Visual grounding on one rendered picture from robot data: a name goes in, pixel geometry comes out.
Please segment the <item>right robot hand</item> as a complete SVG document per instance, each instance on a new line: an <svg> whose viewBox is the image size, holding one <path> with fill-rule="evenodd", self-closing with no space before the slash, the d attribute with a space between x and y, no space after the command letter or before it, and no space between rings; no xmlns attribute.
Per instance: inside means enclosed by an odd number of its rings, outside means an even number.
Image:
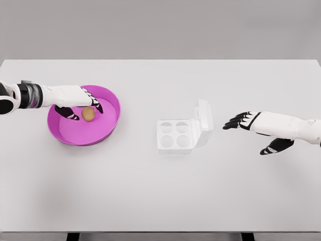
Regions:
<svg viewBox="0 0 321 241"><path fill-rule="evenodd" d="M295 128L291 126L293 117L268 111L246 111L237 114L223 126L224 130L243 129L258 135L275 139L260 151L260 155L276 154L293 146Z"/></svg>

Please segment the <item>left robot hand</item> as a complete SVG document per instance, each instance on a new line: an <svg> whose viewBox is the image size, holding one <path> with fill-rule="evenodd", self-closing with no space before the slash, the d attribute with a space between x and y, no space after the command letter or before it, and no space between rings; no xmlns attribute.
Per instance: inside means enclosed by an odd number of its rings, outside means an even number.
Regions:
<svg viewBox="0 0 321 241"><path fill-rule="evenodd" d="M101 103L87 89L78 85L56 86L53 89L54 110L60 116L74 121L80 117L74 113L73 107L94 106L101 114Z"/></svg>

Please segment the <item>brown egg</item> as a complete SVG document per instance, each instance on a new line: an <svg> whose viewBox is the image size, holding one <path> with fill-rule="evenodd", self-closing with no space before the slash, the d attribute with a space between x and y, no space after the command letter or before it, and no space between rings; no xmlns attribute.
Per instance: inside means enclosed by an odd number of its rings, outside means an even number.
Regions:
<svg viewBox="0 0 321 241"><path fill-rule="evenodd" d="M82 109L81 111L81 116L83 118L84 121L86 122L91 122L94 120L95 118L95 110L94 108L87 106L85 108Z"/></svg>

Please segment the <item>clear plastic egg box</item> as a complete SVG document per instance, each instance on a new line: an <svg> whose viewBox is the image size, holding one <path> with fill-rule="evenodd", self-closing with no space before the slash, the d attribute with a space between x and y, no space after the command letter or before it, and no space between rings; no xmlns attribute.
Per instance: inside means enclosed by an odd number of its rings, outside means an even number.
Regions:
<svg viewBox="0 0 321 241"><path fill-rule="evenodd" d="M210 104L199 99L191 119L161 119L156 123L157 149L160 155L189 155L203 147L214 131Z"/></svg>

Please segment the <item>pink round bowl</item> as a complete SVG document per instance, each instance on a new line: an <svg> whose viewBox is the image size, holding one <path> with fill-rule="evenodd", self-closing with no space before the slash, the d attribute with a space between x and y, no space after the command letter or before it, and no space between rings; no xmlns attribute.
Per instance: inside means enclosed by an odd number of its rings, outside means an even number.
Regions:
<svg viewBox="0 0 321 241"><path fill-rule="evenodd" d="M47 116L48 129L53 137L69 145L89 146L103 141L113 132L120 118L120 102L112 91L97 85L83 87L101 103L103 114L95 110L92 121L73 121L60 116L51 106Z"/></svg>

